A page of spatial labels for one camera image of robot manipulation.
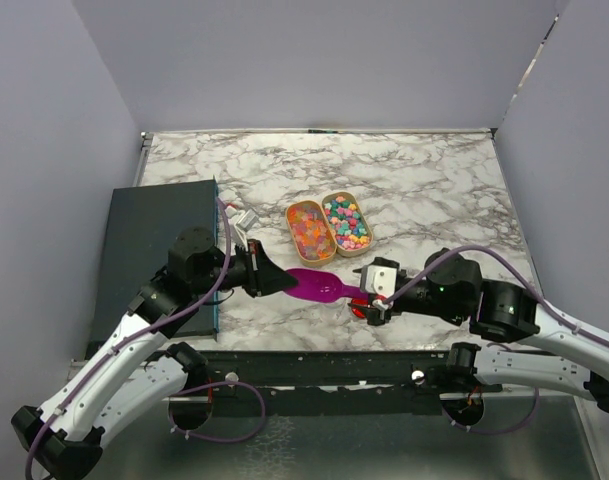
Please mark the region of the purple plastic scoop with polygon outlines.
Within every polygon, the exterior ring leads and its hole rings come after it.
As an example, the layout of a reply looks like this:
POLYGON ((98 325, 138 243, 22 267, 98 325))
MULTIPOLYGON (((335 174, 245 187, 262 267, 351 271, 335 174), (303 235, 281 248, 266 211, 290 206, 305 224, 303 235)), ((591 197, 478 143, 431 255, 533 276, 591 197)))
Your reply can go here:
POLYGON ((297 280, 297 285, 285 290, 285 293, 300 300, 333 303, 342 298, 368 299, 368 294, 359 287, 344 284, 337 275, 330 272, 291 268, 287 273, 297 280))

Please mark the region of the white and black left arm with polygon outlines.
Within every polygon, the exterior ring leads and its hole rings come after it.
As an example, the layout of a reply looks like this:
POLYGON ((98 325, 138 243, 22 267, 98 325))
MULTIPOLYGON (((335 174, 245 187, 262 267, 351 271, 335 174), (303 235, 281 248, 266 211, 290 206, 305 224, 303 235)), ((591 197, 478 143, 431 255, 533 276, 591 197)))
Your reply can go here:
POLYGON ((162 398, 207 387, 215 374, 205 357, 171 340, 222 290, 251 297, 297 286, 260 241, 216 246, 202 227, 183 230, 166 264, 129 303, 115 330, 60 391, 38 407, 23 406, 11 424, 28 453, 26 478, 40 464, 50 479, 82 479, 121 429, 162 398))

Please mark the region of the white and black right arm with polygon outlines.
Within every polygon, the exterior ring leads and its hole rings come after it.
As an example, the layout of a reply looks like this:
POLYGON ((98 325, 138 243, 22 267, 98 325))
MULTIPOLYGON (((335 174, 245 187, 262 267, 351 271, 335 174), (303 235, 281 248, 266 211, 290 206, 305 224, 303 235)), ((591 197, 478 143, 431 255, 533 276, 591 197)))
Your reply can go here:
POLYGON ((369 324, 420 314, 467 323, 471 334, 488 343, 453 344, 444 365, 416 376, 416 386, 439 393, 529 386, 592 401, 609 414, 609 333, 553 306, 496 252, 482 250, 506 266, 514 282, 484 278, 479 263, 463 251, 434 253, 413 278, 382 257, 359 271, 369 324))

